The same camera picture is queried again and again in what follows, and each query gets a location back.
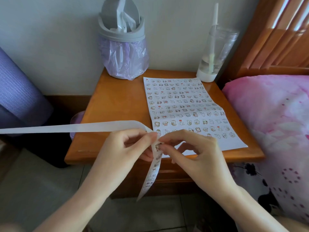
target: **white plastic wrapper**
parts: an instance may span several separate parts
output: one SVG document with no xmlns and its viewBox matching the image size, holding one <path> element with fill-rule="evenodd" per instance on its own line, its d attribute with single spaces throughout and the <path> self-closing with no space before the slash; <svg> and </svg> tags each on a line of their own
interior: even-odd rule
<svg viewBox="0 0 309 232">
<path fill-rule="evenodd" d="M 116 78 L 133 80 L 149 66 L 146 39 L 117 42 L 99 36 L 99 49 L 107 72 Z"/>
</svg>

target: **white wall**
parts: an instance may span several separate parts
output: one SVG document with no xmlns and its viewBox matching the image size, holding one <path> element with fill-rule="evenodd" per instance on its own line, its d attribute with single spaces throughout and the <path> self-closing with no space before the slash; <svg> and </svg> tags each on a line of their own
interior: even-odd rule
<svg viewBox="0 0 309 232">
<path fill-rule="evenodd" d="M 0 47 L 44 94 L 92 94 L 103 69 L 96 16 L 104 0 L 0 0 Z M 258 0 L 133 0 L 145 18 L 150 68 L 196 71 L 219 24 L 243 33 Z"/>
</svg>

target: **small desktop trash bin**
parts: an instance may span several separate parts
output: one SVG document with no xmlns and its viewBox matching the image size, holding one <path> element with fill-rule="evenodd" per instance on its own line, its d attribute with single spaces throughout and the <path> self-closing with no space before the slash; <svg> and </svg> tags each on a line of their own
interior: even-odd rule
<svg viewBox="0 0 309 232">
<path fill-rule="evenodd" d="M 105 0 L 98 15 L 99 50 L 107 72 L 133 80 L 149 65 L 144 19 L 132 0 Z"/>
</svg>

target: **person's right hand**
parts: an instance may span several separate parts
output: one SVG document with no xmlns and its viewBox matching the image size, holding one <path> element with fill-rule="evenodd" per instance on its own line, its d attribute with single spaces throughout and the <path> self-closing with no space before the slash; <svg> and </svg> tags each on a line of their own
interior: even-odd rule
<svg viewBox="0 0 309 232">
<path fill-rule="evenodd" d="M 162 136 L 159 141 L 164 142 L 160 145 L 163 153 L 213 199 L 224 199 L 238 190 L 215 138 L 179 130 Z M 185 142 L 176 150 L 174 146 L 182 141 Z M 198 156 L 188 159 L 182 154 L 185 150 L 193 150 Z"/>
</svg>

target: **forearm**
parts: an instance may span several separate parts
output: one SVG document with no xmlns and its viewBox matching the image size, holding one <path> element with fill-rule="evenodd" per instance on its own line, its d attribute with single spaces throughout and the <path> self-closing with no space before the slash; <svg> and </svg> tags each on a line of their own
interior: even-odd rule
<svg viewBox="0 0 309 232">
<path fill-rule="evenodd" d="M 219 200 L 218 203 L 244 231 L 288 231 L 241 187 L 237 188 L 235 194 Z"/>
<path fill-rule="evenodd" d="M 82 231 L 100 209 L 106 197 L 93 197 L 87 189 L 80 188 L 71 199 L 47 218 L 34 232 Z"/>
</svg>

